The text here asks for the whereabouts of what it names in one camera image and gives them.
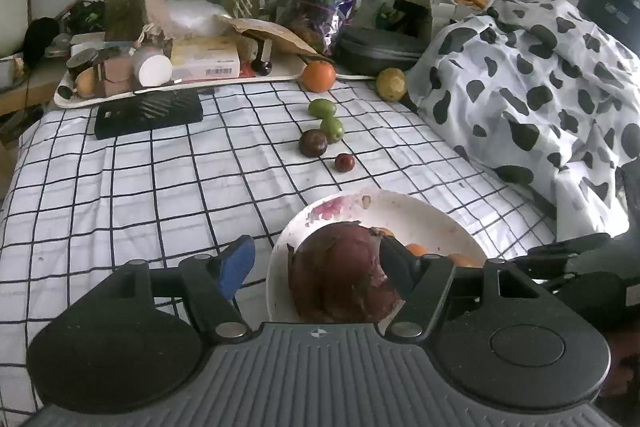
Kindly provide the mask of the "small red fruit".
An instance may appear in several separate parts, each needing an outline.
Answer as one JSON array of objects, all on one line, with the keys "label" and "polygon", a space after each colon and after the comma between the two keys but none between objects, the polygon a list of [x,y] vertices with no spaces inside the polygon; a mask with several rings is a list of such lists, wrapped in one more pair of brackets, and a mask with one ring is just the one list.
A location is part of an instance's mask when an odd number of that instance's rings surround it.
[{"label": "small red fruit", "polygon": [[340,173],[346,173],[352,171],[355,168],[356,159],[352,154],[340,154],[337,155],[334,160],[334,167]]}]

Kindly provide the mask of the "checkered white tablecloth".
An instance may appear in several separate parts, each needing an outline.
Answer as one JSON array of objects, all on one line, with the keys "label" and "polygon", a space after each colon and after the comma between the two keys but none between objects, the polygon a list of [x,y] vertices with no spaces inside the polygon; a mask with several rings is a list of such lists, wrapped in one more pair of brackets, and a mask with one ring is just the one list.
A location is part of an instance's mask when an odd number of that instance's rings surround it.
[{"label": "checkered white tablecloth", "polygon": [[[119,265],[154,268],[255,239],[239,292],[252,323],[267,317],[265,276],[274,243],[296,213],[363,187],[411,195],[465,227],[488,257],[513,258],[554,239],[533,204],[472,167],[419,117],[381,100],[369,83],[337,84],[344,139],[319,159],[299,153],[314,127],[299,84],[236,84],[201,95],[189,126],[98,140],[96,111],[52,109],[21,136],[1,205],[1,421],[40,407],[27,375],[29,341]],[[352,154],[355,168],[334,160]]]}]

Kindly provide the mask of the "cow print cloth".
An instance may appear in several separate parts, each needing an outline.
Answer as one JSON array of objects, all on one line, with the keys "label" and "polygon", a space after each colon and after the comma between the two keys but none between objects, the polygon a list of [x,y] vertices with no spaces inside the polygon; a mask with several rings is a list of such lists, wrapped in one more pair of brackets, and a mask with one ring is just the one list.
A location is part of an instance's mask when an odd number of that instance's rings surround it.
[{"label": "cow print cloth", "polygon": [[442,28],[411,100],[460,156],[531,197],[559,239],[629,229],[639,59],[565,0],[492,0]]}]

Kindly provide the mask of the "white tray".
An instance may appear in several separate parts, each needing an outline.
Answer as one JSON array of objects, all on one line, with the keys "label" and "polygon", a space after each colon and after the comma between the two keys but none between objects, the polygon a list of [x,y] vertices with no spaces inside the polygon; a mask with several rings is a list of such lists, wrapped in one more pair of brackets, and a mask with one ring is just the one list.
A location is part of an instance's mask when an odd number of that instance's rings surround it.
[{"label": "white tray", "polygon": [[113,96],[108,96],[107,98],[100,98],[99,96],[94,96],[93,98],[81,98],[72,88],[70,74],[66,72],[54,92],[52,102],[60,109],[76,109],[100,105],[105,102],[125,100],[125,98],[133,98],[134,96],[148,92],[180,91],[190,89],[207,90],[220,88],[222,86],[232,86],[232,84],[296,81],[302,77],[303,71],[309,62],[318,60],[329,62],[329,59],[326,57],[318,58],[276,53],[272,58],[272,71],[267,76],[249,75],[235,79],[180,80],[177,83],[168,83],[157,88],[137,88],[134,89],[134,91],[115,94]]}]

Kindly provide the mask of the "brown paper envelope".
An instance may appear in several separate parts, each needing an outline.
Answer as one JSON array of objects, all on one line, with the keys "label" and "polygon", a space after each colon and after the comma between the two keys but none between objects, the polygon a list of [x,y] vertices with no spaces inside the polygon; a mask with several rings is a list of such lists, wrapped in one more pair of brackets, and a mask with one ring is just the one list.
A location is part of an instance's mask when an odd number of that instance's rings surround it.
[{"label": "brown paper envelope", "polygon": [[319,53],[292,30],[268,20],[257,18],[234,18],[219,15],[237,34],[244,37],[256,37],[271,40],[276,48],[284,53],[303,56],[319,56]]}]

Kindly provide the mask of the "crumpled brown paper bag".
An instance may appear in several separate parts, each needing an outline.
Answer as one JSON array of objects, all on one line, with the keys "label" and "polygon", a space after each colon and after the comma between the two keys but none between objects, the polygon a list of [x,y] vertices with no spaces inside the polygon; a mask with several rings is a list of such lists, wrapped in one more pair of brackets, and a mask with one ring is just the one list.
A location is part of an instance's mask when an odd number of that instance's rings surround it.
[{"label": "crumpled brown paper bag", "polygon": [[169,16],[166,0],[143,0],[143,31],[145,35],[174,38],[174,24]]}]

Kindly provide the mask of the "white cylindrical jar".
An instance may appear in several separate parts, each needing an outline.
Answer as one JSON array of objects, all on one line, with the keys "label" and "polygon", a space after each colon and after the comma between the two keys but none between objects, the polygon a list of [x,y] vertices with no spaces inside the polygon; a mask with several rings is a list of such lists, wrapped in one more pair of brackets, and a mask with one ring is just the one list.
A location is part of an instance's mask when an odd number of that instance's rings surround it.
[{"label": "white cylindrical jar", "polygon": [[144,46],[134,52],[132,64],[134,78],[143,88],[156,88],[168,83],[174,69],[171,60],[162,50],[150,46]]}]

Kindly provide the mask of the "orange fruit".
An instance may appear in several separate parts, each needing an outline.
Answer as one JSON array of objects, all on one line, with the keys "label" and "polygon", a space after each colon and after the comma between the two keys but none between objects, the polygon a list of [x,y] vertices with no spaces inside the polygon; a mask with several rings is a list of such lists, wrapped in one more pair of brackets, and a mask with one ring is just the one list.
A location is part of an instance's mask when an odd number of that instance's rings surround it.
[{"label": "orange fruit", "polygon": [[307,90],[316,93],[326,92],[334,86],[335,68],[327,61],[312,61],[307,64],[300,79]]}]

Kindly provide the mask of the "green fruit near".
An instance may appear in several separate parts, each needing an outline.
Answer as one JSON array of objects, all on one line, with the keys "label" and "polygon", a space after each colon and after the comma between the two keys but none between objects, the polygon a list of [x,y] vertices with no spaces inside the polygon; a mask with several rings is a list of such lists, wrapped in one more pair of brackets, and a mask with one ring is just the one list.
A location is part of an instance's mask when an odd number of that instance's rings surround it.
[{"label": "green fruit near", "polygon": [[320,130],[326,136],[326,141],[330,144],[343,140],[344,126],[336,117],[323,118],[320,124]]}]

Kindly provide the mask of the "white plate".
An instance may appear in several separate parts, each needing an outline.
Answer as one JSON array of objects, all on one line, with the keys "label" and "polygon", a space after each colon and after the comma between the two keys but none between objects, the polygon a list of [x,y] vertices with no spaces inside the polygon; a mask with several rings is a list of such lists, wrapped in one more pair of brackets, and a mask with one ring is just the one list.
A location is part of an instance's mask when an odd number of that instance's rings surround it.
[{"label": "white plate", "polygon": [[341,221],[389,229],[400,243],[419,244],[430,254],[462,254],[480,265],[486,261],[485,251],[462,225],[420,199],[377,188],[338,192],[300,210],[273,247],[266,276],[270,321],[300,321],[288,288],[288,250],[297,248],[314,231]]}]

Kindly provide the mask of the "yellow passion fruit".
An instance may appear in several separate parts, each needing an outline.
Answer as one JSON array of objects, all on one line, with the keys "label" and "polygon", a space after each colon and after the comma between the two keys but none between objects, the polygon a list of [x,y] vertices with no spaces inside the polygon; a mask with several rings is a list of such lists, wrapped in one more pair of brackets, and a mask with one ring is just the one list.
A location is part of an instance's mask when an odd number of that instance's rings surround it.
[{"label": "yellow passion fruit", "polygon": [[399,102],[407,93],[406,77],[398,68],[386,68],[378,74],[376,92],[387,102]]}]

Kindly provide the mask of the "green fruit far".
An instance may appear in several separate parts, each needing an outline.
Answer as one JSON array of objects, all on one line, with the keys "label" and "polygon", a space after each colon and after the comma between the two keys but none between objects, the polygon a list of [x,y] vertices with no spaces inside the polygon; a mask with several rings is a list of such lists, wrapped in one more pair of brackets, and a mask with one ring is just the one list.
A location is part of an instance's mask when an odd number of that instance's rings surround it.
[{"label": "green fruit far", "polygon": [[326,98],[316,98],[308,105],[308,113],[318,119],[332,118],[336,113],[336,106]]}]

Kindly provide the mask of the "dark purple passion fruit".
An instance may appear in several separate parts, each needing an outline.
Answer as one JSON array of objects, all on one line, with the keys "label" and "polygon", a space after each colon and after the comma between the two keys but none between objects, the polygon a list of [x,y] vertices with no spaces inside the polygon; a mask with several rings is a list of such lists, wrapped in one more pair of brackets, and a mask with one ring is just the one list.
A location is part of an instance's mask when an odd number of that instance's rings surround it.
[{"label": "dark purple passion fruit", "polygon": [[298,140],[299,152],[309,158],[321,157],[326,153],[328,145],[328,138],[319,129],[305,131]]}]

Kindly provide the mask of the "small brown box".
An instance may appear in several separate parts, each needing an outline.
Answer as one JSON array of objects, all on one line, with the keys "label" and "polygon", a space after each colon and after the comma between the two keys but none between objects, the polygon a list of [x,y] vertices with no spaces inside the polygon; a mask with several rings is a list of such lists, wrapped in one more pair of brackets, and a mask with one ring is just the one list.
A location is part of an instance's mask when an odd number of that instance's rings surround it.
[{"label": "small brown box", "polygon": [[96,65],[96,95],[102,98],[128,93],[134,79],[130,56],[112,57]]}]

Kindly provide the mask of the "green fruit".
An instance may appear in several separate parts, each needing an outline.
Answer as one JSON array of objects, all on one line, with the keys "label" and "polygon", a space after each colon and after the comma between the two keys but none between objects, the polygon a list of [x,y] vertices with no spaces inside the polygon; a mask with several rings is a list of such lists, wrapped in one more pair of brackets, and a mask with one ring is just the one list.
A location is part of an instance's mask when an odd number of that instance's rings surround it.
[{"label": "green fruit", "polygon": [[320,124],[320,130],[326,136],[326,141],[330,144],[343,140],[344,126],[336,117],[323,118]]},{"label": "green fruit", "polygon": [[336,113],[336,106],[326,98],[316,98],[308,105],[308,113],[318,119],[332,118]]}]

